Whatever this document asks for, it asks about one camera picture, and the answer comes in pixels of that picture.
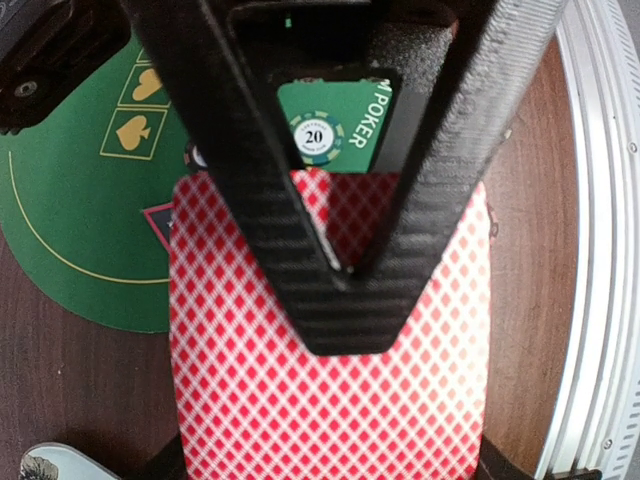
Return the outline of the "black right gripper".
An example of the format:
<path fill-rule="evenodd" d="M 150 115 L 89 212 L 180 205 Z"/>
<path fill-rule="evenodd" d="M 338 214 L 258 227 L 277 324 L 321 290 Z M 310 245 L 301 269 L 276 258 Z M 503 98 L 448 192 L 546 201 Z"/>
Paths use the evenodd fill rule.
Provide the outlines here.
<path fill-rule="evenodd" d="M 290 177 L 298 149 L 254 72 L 400 79 L 382 54 L 457 18 L 454 1 L 5 1 L 1 130 L 41 123 L 137 33 L 265 275 L 334 280 L 340 266 Z"/>

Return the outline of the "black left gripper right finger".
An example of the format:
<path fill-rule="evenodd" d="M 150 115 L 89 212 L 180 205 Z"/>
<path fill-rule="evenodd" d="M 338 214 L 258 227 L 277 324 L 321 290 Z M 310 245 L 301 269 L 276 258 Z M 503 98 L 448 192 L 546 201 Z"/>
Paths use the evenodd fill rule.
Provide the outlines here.
<path fill-rule="evenodd" d="M 511 463 L 488 439 L 483 439 L 475 480 L 532 480 L 532 477 Z"/>

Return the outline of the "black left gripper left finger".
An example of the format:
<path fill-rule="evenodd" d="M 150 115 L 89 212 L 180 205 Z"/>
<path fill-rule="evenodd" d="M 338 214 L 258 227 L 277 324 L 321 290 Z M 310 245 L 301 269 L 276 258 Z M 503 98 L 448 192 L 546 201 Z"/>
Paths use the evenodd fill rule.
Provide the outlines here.
<path fill-rule="evenodd" d="M 187 469 L 182 439 L 176 435 L 141 469 L 132 474 L 133 480 L 185 480 Z"/>

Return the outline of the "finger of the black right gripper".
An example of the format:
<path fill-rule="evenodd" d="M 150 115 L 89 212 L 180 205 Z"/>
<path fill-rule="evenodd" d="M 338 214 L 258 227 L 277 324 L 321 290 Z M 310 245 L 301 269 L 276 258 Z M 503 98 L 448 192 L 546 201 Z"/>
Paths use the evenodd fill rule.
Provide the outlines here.
<path fill-rule="evenodd" d="M 387 351 L 441 260 L 465 206 L 528 86 L 564 5 L 482 4 L 462 34 L 420 122 L 385 222 L 356 271 L 314 255 L 304 292 L 304 342 L 317 355 Z"/>

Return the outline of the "red black chip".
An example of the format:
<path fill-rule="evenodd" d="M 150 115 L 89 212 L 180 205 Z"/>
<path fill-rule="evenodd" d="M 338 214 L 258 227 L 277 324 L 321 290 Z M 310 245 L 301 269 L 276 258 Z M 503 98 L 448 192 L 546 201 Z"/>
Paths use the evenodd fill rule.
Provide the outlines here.
<path fill-rule="evenodd" d="M 188 142 L 186 145 L 184 162 L 185 165 L 194 172 L 206 171 L 208 169 L 206 161 L 193 142 Z"/>

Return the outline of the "red-backed playing card deck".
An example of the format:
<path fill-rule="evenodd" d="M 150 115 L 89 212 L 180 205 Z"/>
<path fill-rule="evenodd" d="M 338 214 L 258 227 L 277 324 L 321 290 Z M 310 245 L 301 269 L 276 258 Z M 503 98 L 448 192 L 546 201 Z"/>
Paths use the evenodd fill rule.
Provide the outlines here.
<path fill-rule="evenodd" d="M 478 187 L 393 348 L 319 357 L 278 305 L 212 180 L 173 193 L 170 349 L 191 479 L 470 479 L 490 331 Z"/>

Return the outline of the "green chip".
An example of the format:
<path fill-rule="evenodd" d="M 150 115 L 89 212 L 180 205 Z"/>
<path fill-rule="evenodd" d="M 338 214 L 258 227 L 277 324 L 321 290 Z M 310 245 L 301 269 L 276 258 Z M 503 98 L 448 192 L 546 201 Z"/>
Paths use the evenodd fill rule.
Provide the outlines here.
<path fill-rule="evenodd" d="M 294 116 L 289 127 L 306 167 L 322 167 L 335 160 L 342 152 L 345 130 L 329 113 L 307 111 Z"/>

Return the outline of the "black red triangular dealer marker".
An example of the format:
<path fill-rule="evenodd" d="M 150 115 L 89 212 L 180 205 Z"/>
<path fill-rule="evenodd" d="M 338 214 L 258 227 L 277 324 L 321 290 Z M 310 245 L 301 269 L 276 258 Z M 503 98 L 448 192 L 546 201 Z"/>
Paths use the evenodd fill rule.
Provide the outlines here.
<path fill-rule="evenodd" d="M 165 203 L 142 211 L 149 226 L 167 252 L 170 252 L 172 209 L 172 203 Z"/>

